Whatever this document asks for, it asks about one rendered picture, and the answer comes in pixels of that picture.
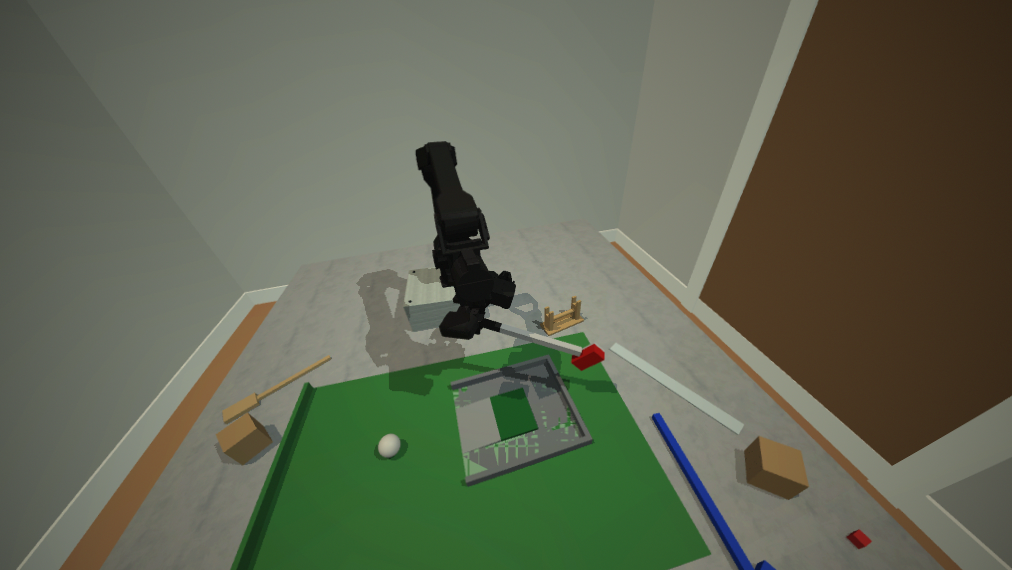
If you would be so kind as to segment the red putter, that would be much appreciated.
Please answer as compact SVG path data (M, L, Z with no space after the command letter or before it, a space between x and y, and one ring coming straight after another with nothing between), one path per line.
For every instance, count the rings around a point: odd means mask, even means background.
M546 336L542 336L516 327L512 327L496 321L492 321L486 318L482 319L482 321L480 322L480 327L496 331L502 334L506 334L515 338L519 338L525 341L529 341L535 344L539 344L568 354L572 354L571 363L574 367L577 367L581 371L586 370L590 367L594 367L598 363L601 363L604 361L605 358L605 350L603 350L595 342L582 349L582 347L576 345L552 339Z

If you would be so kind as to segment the white golf ball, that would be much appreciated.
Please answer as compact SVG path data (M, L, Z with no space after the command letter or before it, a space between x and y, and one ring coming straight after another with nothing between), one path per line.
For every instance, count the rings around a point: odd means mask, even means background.
M395 434L386 434L378 445L380 454L384 457L394 457L400 447L400 439Z

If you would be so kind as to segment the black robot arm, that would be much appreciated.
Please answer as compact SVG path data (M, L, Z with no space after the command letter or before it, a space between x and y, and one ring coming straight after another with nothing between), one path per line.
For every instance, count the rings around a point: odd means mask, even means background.
M511 273L503 271L492 278L480 250L489 249L486 220L472 195L463 191L455 166L455 148L449 142L428 142L416 149L418 169L430 187L437 236L433 241L433 260L440 269L443 288L453 276L458 293L466 301L479 306L490 304L509 309L516 284ZM470 239L477 236L480 238ZM482 241L481 241L482 240Z

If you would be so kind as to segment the red block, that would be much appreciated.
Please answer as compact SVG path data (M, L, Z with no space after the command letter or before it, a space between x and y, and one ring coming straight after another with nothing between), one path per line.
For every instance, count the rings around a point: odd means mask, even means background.
M846 538L849 539L857 549L862 549L872 542L872 540L869 539L861 530L852 532Z

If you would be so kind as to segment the blue putter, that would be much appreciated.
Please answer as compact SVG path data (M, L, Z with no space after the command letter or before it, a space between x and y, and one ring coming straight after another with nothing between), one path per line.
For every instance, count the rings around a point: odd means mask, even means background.
M776 570L775 568L773 568L772 565L770 565L768 562L766 562L766 560L758 563L756 565L755 569L752 567L752 564L747 559L745 552L740 547L740 545L739 545L738 541L736 540L735 536L731 533L732 531L729 528L729 526L724 521L724 518L723 518L722 514L716 509L715 502L711 499L710 495L706 491L706 487L704 487L704 485L702 484L702 482L699 479L698 475L695 473L694 468L690 464L690 462L687 459L687 457L684 455L683 450L680 447L680 445L678 444L677 440L675 439L675 437L673 436L673 434L668 429L668 427L667 427L668 425L664 421L664 419L661 416L661 414L660 413L653 414L652 415L652 419L655 422L655 424L656 424L657 428L659 429L660 433L662 434L662 436L663 436L662 438L665 440L665 442L667 443L668 447L671 450L672 454L674 455L675 459L678 461L677 462L678 465L680 466L680 468L683 471L684 475L687 477L688 481L690 482L689 483L690 486L692 487L693 491L698 496L701 505L704 507L705 511L707 512L707 514L708 514L711 522L713 523L714 527L716 528L716 533L719 534L720 538L725 543L725 547L726 547L726 549L728 549L729 553L731 554L734 562L738 566L738 569L739 570Z

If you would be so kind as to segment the green putting mat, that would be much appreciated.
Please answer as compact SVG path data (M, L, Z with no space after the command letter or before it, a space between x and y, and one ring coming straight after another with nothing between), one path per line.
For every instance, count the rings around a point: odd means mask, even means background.
M592 444L468 487L450 382L545 355ZM712 555L602 363L571 362L529 343L314 387L248 570L669 570Z

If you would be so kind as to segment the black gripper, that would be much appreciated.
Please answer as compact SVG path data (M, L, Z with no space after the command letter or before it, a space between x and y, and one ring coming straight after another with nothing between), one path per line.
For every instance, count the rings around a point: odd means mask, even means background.
M450 311L443 321L441 322L439 329L442 337L457 338L470 340L473 338L474 334L480 335L480 322L484 318L485 308L490 304L486 301L486 307L479 306L477 302L470 302L463 300L458 293L457 287L453 279L453 276L448 281L449 286L454 286L455 296L453 298L453 303L460 304L456 312Z

